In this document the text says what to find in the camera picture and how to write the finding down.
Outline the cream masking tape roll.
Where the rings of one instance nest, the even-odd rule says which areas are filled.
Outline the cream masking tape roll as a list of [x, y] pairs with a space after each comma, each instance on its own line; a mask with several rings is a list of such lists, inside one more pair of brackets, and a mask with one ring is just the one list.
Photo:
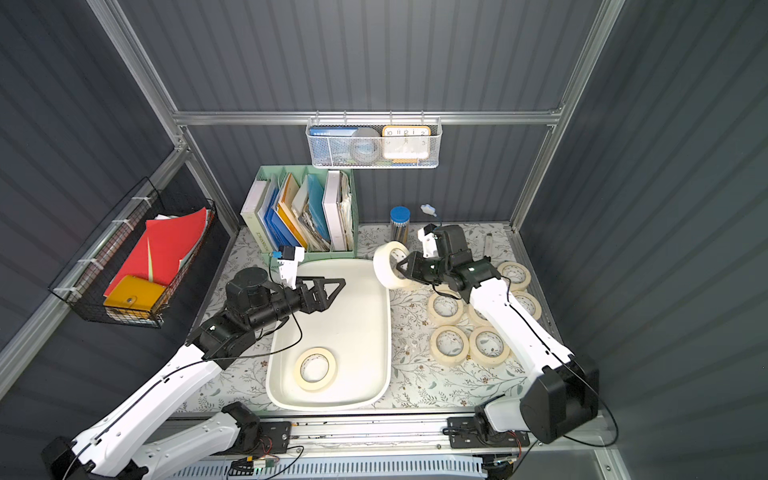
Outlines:
[[518, 262], [502, 262], [497, 270], [507, 280], [511, 292], [525, 291], [532, 281], [529, 269]]
[[465, 312], [465, 304], [461, 299], [444, 296], [440, 292], [433, 293], [427, 301], [427, 316], [435, 326], [456, 325]]
[[472, 305], [467, 306], [467, 315], [475, 327], [488, 327], [490, 322], [480, 314]]
[[374, 272], [379, 282], [390, 290], [410, 289], [414, 283], [398, 274], [395, 265], [407, 258], [408, 248], [400, 242], [391, 241], [379, 246], [373, 256]]
[[541, 304], [533, 295], [526, 291], [515, 291], [513, 296], [534, 320], [539, 320], [541, 318]]
[[432, 333], [430, 351], [438, 364], [445, 367], [458, 366], [469, 354], [469, 340], [458, 327], [444, 325]]
[[294, 365], [294, 380], [307, 392], [319, 392], [329, 387], [338, 371], [337, 360], [325, 348], [316, 347], [304, 351]]
[[412, 292], [412, 291], [417, 291], [422, 287], [424, 287], [424, 284], [406, 279], [402, 282], [402, 285], [400, 286], [400, 290]]
[[492, 327], [477, 327], [469, 337], [470, 356], [473, 361], [487, 368], [502, 365], [509, 357], [510, 349]]

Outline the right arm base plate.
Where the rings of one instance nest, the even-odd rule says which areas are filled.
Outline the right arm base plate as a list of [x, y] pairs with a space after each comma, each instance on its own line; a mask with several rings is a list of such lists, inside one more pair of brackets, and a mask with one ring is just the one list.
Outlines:
[[522, 449], [530, 445], [526, 431], [496, 431], [473, 416], [448, 417], [442, 434], [448, 437], [452, 449]]

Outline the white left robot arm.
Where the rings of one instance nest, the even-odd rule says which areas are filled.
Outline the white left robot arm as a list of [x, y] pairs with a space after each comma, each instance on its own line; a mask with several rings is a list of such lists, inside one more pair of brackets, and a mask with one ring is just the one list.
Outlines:
[[220, 452], [247, 455], [266, 446], [260, 418], [233, 402], [208, 420], [165, 439], [150, 436], [196, 390], [217, 377], [267, 327], [295, 313], [324, 312], [344, 289], [342, 278], [300, 277], [295, 288], [258, 267], [226, 285], [223, 308], [190, 333], [163, 368], [102, 420], [41, 452], [52, 479], [162, 479]]

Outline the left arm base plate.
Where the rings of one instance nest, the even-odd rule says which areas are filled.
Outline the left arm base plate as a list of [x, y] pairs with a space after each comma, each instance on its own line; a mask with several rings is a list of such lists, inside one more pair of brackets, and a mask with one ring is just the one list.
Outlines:
[[252, 423], [240, 429], [235, 443], [214, 456], [253, 456], [286, 453], [292, 424], [289, 421]]

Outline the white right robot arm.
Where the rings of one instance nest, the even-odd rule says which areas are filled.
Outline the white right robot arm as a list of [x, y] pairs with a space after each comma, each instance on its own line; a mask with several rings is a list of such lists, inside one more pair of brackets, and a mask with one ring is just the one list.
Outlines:
[[474, 259], [458, 225], [429, 224], [418, 232], [420, 252], [391, 269], [395, 278], [447, 285], [489, 321], [522, 366], [517, 398], [498, 397], [479, 409], [480, 424], [497, 432], [527, 431], [550, 444], [592, 421], [599, 411], [599, 369], [552, 337], [510, 291], [511, 281], [488, 257]]

